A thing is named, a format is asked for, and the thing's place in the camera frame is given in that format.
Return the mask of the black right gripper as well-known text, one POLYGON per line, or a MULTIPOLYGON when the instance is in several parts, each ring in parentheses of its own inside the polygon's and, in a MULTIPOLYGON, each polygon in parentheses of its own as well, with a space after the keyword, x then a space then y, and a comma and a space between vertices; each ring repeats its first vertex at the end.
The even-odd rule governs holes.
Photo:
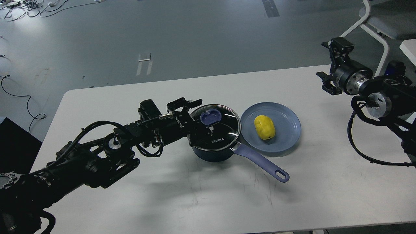
POLYGON ((321 79, 322 90, 330 95, 340 95, 342 92, 348 95, 357 95, 360 86, 372 78, 373 71, 349 58, 349 53, 354 50, 355 45, 344 37, 336 37, 330 41, 322 42, 321 46, 328 49, 332 60, 330 74, 316 73, 321 79))

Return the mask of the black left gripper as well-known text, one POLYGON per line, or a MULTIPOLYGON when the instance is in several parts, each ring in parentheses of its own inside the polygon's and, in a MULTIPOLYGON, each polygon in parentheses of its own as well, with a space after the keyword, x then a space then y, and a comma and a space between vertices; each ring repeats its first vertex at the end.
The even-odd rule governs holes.
POLYGON ((186 100, 184 97, 174 100, 166 105, 167 116, 163 117, 159 110, 153 111, 155 138, 153 146, 169 145, 183 137, 188 136, 189 146, 196 147, 206 142, 212 135, 208 126, 198 125, 188 112, 192 108, 202 105, 202 99, 186 100))

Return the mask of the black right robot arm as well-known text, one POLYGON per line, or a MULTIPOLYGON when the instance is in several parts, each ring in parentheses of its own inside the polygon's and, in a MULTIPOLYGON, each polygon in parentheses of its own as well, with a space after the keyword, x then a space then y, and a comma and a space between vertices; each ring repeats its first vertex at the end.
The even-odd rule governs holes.
POLYGON ((317 72, 321 88, 330 95, 351 95, 352 114, 347 124, 347 136, 352 148, 370 163, 386 166, 415 166, 415 162, 387 162, 362 153, 355 145, 352 127, 355 117, 373 126, 386 126, 400 140, 404 153, 415 156, 415 121, 401 116, 415 112, 415 86, 405 76, 402 62, 391 62, 384 75, 376 76, 349 54, 355 46, 343 37, 332 38, 321 44, 329 52, 329 73, 317 72))

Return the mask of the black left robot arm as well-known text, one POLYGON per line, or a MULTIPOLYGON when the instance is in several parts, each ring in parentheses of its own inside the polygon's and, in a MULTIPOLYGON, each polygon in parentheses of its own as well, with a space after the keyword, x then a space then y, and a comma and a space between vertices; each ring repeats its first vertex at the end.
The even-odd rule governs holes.
POLYGON ((128 125, 96 121, 56 153, 44 168, 23 174, 1 172, 1 233, 34 234, 47 219, 43 234, 53 230, 55 216, 46 209, 82 185, 108 188, 136 169, 140 159, 133 147, 146 157, 160 157, 165 145, 207 131, 189 110, 202 105, 179 98, 167 104, 162 114, 153 100, 140 103, 140 119, 128 125))

